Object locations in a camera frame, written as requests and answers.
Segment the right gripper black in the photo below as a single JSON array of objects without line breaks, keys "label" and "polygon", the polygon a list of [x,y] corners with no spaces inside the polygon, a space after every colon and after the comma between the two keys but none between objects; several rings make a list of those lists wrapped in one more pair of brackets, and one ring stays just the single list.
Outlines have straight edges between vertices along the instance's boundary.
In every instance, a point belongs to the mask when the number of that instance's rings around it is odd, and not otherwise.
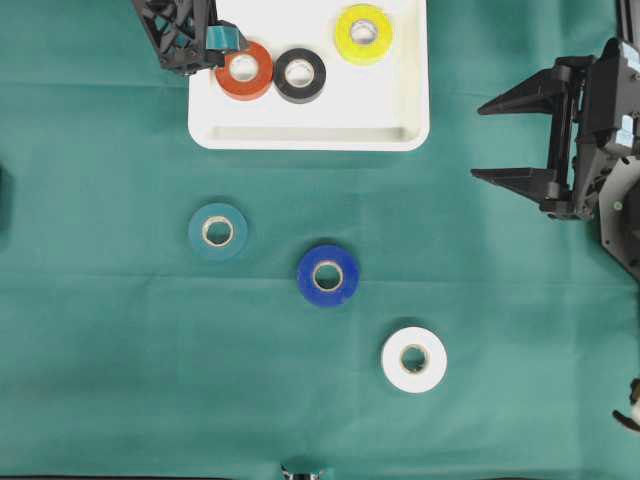
[{"label": "right gripper black", "polygon": [[478,113],[553,113],[549,169],[472,169],[471,175],[541,200],[540,209],[554,219],[590,219],[615,163],[639,151],[639,49],[612,38],[598,58],[560,57]]}]

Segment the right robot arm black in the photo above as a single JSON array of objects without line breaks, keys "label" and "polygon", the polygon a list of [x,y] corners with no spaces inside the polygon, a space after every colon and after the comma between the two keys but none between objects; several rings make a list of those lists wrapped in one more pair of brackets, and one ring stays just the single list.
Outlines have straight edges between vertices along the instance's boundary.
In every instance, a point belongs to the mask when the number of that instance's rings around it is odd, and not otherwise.
[{"label": "right robot arm black", "polygon": [[559,57],[478,110],[551,118],[547,165],[474,169],[557,220],[600,219],[603,247],[639,275],[639,51],[610,39],[600,57]]}]

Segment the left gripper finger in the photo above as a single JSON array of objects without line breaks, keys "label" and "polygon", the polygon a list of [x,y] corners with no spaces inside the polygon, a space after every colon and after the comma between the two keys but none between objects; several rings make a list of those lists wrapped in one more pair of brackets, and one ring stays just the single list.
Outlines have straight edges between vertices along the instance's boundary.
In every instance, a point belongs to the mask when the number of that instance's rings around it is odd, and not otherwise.
[{"label": "left gripper finger", "polygon": [[205,35],[209,1],[132,1],[160,66],[180,75],[208,67]]},{"label": "left gripper finger", "polygon": [[208,68],[224,67],[227,55],[249,48],[249,42],[240,29],[224,21],[208,26],[205,40],[205,64]]}]

